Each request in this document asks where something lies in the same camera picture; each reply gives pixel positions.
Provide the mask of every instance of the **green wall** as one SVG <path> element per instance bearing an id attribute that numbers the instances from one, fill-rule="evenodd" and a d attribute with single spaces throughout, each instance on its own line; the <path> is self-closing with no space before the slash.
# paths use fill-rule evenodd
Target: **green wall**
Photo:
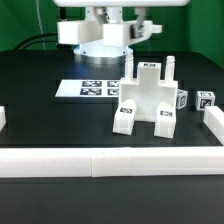
<path id="1" fill-rule="evenodd" d="M 39 34 L 35 0 L 0 3 L 0 51 L 12 49 L 22 40 Z M 52 0 L 40 0 L 44 32 L 55 32 L 59 10 Z M 84 18 L 82 8 L 69 9 L 68 19 Z M 124 20 L 133 20 L 134 9 L 124 9 Z M 195 51 L 224 67 L 224 1 L 192 0 L 186 7 L 150 8 L 147 19 L 163 25 L 163 33 L 134 45 L 138 51 Z M 35 45 L 31 49 L 41 49 Z"/>

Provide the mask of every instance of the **printed marker sheet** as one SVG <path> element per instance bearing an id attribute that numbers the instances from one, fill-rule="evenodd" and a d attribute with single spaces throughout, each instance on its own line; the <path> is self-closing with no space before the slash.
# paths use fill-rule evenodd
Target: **printed marker sheet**
<path id="1" fill-rule="evenodd" d="M 62 80 L 56 97 L 118 97 L 119 80 Z"/>

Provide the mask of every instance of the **black tabletop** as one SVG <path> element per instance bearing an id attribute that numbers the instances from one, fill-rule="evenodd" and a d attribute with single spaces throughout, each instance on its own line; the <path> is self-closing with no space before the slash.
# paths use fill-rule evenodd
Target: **black tabletop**
<path id="1" fill-rule="evenodd" d="M 62 79 L 119 79 L 123 65 L 74 63 L 71 52 L 0 53 L 0 105 L 7 115 L 0 147 L 220 145 L 194 105 L 197 90 L 212 90 L 223 109 L 224 71 L 197 53 L 138 53 L 135 64 L 165 63 L 167 55 L 176 56 L 175 78 L 189 91 L 188 106 L 177 111 L 174 139 L 154 137 L 154 124 L 145 122 L 136 122 L 131 136 L 113 134 L 117 99 L 55 98 Z M 0 219 L 3 224 L 220 224 L 223 189 L 222 175 L 0 179 Z"/>
<path id="2" fill-rule="evenodd" d="M 0 147 L 152 147 L 220 145 L 195 110 L 196 91 L 213 91 L 224 102 L 224 71 L 197 53 L 136 53 L 139 61 L 161 62 L 176 56 L 175 79 L 189 92 L 188 105 L 177 110 L 173 139 L 154 136 L 154 123 L 135 122 L 131 136 L 112 133 L 117 98 L 56 98 L 62 79 L 117 80 L 124 65 L 75 63 L 72 52 L 8 51 L 0 54 L 0 105 L 7 125 Z"/>

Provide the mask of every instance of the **cable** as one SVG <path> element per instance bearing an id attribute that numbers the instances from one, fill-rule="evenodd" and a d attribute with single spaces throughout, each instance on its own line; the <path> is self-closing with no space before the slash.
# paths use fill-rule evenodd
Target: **cable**
<path id="1" fill-rule="evenodd" d="M 56 43 L 56 41 L 54 40 L 40 40 L 40 41 L 33 41 L 31 43 L 27 43 L 24 47 L 22 47 L 22 50 L 25 50 L 27 47 L 29 47 L 30 45 L 33 45 L 33 44 L 38 44 L 38 43 Z"/>
<path id="2" fill-rule="evenodd" d="M 25 39 L 24 41 L 22 41 L 21 43 L 19 43 L 17 46 L 15 46 L 13 50 L 19 50 L 23 45 L 25 45 L 35 39 L 39 39 L 39 38 L 43 38 L 43 37 L 57 36 L 57 35 L 58 35 L 57 33 L 44 33 L 44 34 L 38 34 L 38 35 L 35 35 L 32 37 L 29 37 L 29 38 Z"/>
<path id="3" fill-rule="evenodd" d="M 36 9 L 37 9 L 37 18 L 38 18 L 38 23 L 39 23 L 39 27 L 40 27 L 40 33 L 43 34 L 43 26 L 42 26 L 42 20 L 41 20 L 41 15 L 40 15 L 40 3 L 39 0 L 36 0 Z M 46 50 L 46 46 L 45 46 L 45 42 L 44 42 L 44 38 L 43 39 L 43 48 L 44 50 Z"/>

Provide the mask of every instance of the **marker cube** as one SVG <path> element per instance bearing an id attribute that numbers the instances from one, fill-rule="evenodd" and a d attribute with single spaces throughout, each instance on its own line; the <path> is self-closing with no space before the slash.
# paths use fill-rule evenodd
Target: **marker cube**
<path id="1" fill-rule="evenodd" d="M 204 111 L 206 106 L 214 106 L 215 94 L 208 91 L 197 91 L 196 107 L 197 110 Z"/>
<path id="2" fill-rule="evenodd" d="M 182 109 L 187 106 L 188 91 L 178 89 L 177 90 L 177 109 Z"/>

